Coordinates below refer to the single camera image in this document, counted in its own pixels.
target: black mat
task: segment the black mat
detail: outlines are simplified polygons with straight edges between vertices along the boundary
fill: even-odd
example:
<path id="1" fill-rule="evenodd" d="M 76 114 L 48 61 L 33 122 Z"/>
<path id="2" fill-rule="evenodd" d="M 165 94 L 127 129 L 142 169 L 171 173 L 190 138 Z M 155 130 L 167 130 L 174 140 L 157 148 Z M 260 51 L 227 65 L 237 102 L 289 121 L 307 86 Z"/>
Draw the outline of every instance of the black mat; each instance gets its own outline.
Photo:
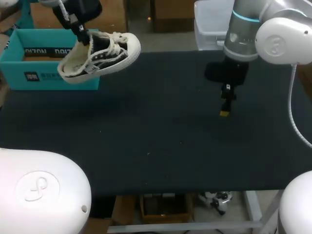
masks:
<path id="1" fill-rule="evenodd" d="M 312 151 L 287 112 L 291 68 L 250 65 L 229 118 L 220 85 L 205 80 L 222 52 L 142 54 L 101 80 L 98 92 L 10 92 L 0 146 L 75 161 L 94 196 L 284 189 L 312 170 Z M 294 88 L 294 117 L 312 140 L 312 105 Z"/>

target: white plastic bin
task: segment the white plastic bin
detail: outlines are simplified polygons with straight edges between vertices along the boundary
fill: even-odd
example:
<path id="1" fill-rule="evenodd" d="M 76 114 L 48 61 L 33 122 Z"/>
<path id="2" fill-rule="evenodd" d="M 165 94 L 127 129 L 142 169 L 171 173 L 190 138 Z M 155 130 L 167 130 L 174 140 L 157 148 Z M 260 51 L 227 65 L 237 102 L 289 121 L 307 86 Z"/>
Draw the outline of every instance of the white plastic bin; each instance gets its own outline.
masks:
<path id="1" fill-rule="evenodd" d="M 195 37 L 199 50 L 222 50 L 234 0 L 195 2 Z"/>

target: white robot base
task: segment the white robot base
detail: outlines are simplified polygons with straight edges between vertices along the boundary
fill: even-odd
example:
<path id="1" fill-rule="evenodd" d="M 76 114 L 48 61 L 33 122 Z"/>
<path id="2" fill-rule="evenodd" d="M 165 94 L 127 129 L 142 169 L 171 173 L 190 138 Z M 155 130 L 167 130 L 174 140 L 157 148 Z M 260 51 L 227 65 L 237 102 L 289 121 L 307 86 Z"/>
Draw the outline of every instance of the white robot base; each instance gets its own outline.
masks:
<path id="1" fill-rule="evenodd" d="M 91 209 L 83 170 L 55 153 L 0 148 L 0 233 L 78 234 Z"/>

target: shoe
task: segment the shoe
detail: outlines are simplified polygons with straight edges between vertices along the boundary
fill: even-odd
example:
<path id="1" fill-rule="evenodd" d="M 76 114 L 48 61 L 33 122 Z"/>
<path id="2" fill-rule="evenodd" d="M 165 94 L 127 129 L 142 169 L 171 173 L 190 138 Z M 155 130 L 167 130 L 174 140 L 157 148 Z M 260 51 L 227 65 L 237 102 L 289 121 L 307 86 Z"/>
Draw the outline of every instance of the shoe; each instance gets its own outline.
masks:
<path id="1" fill-rule="evenodd" d="M 141 44 L 131 33 L 89 32 L 90 44 L 77 42 L 59 63 L 58 72 L 70 84 L 118 72 L 130 66 L 141 52 Z"/>

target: blue ring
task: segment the blue ring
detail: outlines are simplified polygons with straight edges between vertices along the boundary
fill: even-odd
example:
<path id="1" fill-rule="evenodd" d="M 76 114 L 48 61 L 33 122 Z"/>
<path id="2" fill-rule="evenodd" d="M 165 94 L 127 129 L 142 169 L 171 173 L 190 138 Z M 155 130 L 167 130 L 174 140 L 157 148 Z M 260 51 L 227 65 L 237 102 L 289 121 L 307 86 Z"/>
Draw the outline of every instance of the blue ring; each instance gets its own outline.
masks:
<path id="1" fill-rule="evenodd" d="M 236 15 L 237 17 L 239 17 L 239 18 L 242 19 L 242 20 L 246 20 L 246 21 L 249 21 L 249 22 L 260 23 L 260 20 L 258 20 L 258 19 L 250 19 L 250 18 L 247 18 L 247 17 L 243 17 L 243 16 L 239 15 L 238 13 L 236 13 L 234 10 L 233 10 L 233 14 Z"/>

